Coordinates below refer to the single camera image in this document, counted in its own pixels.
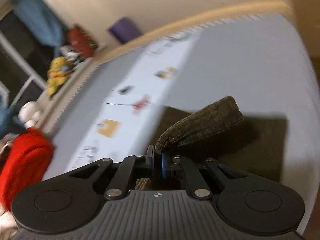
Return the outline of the wooden bed frame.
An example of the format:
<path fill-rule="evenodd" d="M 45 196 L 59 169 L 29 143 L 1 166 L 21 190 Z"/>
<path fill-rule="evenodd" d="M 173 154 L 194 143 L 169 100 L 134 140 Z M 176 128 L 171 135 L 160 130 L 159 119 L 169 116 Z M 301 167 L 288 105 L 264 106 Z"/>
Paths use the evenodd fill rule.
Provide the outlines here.
<path fill-rule="evenodd" d="M 237 18 L 242 19 L 244 16 L 258 16 L 273 13 L 279 13 L 291 23 L 296 24 L 293 10 L 285 2 L 281 0 L 261 0 L 205 11 L 197 15 L 166 24 L 124 45 L 118 46 L 111 51 L 108 51 L 106 48 L 99 48 L 92 58 L 87 59 L 84 64 L 75 71 L 52 100 L 49 100 L 44 94 L 41 95 L 39 102 L 46 108 L 44 109 L 40 120 L 37 122 L 36 128 L 45 134 L 51 133 L 62 114 L 75 98 L 76 94 L 80 92 L 82 86 L 94 74 L 100 64 L 107 63 L 116 57 L 149 44 L 161 37 L 165 37 L 197 25 L 215 22 L 223 18 L 231 18 L 235 20 Z"/>

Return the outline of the red folded blanket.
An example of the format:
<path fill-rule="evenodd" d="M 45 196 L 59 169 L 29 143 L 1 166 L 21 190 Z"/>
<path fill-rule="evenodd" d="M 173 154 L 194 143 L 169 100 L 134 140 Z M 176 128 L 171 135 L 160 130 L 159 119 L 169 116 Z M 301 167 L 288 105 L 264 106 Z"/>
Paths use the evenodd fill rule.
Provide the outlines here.
<path fill-rule="evenodd" d="M 6 211 L 11 210 L 11 203 L 20 191 L 42 180 L 53 153 L 52 143 L 34 128 L 13 141 L 1 169 L 1 204 Z"/>

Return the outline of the dark red cushion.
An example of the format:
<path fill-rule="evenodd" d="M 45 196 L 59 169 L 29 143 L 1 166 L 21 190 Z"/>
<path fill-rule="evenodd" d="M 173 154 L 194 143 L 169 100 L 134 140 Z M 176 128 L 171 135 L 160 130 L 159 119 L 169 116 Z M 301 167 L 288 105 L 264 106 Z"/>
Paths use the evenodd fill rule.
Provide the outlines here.
<path fill-rule="evenodd" d="M 67 40 L 73 49 L 84 58 L 93 57 L 98 48 L 96 41 L 78 24 L 74 24 L 68 31 Z"/>

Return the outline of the blue hanging cloth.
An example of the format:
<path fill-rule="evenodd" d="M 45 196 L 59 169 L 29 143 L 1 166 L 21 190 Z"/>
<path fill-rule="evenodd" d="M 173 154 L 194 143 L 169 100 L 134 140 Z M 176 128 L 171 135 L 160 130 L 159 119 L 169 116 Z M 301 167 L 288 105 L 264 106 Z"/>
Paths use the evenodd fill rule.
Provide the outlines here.
<path fill-rule="evenodd" d="M 59 49 L 67 27 L 43 0 L 11 0 L 15 15 L 44 46 Z"/>

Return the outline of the purple box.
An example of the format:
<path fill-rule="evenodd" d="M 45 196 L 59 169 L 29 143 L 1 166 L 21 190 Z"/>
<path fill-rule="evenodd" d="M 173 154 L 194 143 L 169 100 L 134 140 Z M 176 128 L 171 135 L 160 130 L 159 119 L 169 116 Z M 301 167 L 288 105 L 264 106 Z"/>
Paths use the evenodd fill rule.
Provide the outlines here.
<path fill-rule="evenodd" d="M 108 28 L 108 32 L 121 44 L 142 36 L 142 32 L 128 17 L 122 17 Z"/>

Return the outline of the brown corduroy pants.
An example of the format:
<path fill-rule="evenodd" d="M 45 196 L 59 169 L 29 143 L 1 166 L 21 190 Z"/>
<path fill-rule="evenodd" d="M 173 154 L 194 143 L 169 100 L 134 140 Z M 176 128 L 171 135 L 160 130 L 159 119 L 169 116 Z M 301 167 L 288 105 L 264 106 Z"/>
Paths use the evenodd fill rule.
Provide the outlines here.
<path fill-rule="evenodd" d="M 166 107 L 150 140 L 156 153 L 208 158 L 280 182 L 287 118 L 242 114 L 227 96 L 196 112 Z"/>

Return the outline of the grey printed bed sheet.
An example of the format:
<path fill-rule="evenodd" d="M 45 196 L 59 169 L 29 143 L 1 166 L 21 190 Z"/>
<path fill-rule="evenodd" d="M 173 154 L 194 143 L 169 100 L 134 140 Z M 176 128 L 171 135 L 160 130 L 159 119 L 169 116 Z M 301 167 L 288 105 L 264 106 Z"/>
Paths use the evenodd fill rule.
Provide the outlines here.
<path fill-rule="evenodd" d="M 302 39 L 279 14 L 199 25 L 97 66 L 51 131 L 44 178 L 140 154 L 168 107 L 194 112 L 225 96 L 249 128 L 244 147 L 221 150 L 223 162 L 296 190 L 303 232 L 319 182 L 319 88 Z"/>

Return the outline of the teal plush toy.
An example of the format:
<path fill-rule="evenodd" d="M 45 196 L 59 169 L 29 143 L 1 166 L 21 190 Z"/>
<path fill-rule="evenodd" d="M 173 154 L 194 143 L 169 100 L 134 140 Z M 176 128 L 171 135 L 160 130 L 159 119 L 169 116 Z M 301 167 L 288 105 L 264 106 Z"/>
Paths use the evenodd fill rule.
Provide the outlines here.
<path fill-rule="evenodd" d="M 19 110 L 16 105 L 11 105 L 4 111 L 1 118 L 1 139 L 9 134 L 23 134 L 27 131 L 23 125 L 15 120 L 18 117 Z"/>

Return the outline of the yellow plush toy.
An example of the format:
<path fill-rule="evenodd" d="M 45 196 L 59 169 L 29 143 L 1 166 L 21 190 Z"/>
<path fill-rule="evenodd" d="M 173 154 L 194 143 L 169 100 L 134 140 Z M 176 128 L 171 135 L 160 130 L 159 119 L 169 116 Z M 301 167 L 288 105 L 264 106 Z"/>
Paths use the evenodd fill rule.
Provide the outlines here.
<path fill-rule="evenodd" d="M 47 72 L 47 95 L 52 97 L 56 94 L 72 72 L 73 69 L 65 57 L 60 56 L 53 59 Z"/>

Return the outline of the white plush toy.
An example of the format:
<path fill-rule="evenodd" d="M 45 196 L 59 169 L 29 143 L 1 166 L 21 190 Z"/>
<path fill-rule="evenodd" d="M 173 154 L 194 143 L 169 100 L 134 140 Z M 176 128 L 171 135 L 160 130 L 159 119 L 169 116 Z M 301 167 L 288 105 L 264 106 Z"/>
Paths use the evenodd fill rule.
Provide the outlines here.
<path fill-rule="evenodd" d="M 20 122 L 25 128 L 34 127 L 39 121 L 42 111 L 36 101 L 30 101 L 22 106 L 18 113 Z"/>

